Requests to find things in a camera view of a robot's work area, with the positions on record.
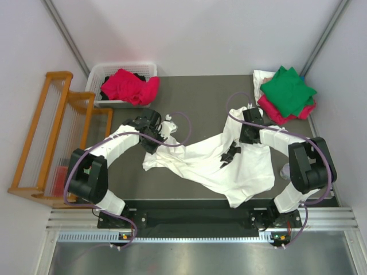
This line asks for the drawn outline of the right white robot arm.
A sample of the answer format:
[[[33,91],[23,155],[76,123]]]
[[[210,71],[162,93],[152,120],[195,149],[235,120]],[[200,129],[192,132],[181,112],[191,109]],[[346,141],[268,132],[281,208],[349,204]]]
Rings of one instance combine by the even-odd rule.
[[[267,207],[267,222],[279,227],[300,205],[321,189],[329,192],[337,173],[326,141],[288,132],[265,123],[259,108],[232,109],[224,132],[227,151],[222,154],[224,182],[231,207],[274,185],[270,150],[288,157],[290,182]]]

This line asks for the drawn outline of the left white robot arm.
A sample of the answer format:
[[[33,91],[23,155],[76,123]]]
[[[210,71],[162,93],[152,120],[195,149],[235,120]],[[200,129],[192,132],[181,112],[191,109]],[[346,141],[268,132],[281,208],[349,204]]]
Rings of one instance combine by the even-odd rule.
[[[126,203],[118,198],[108,186],[109,166],[128,149],[141,144],[146,152],[153,154],[163,144],[162,116],[152,109],[144,109],[141,116],[127,119],[119,128],[98,144],[72,152],[64,198],[77,196],[92,206],[110,213],[110,220],[117,227],[129,223],[130,213],[124,210]]]

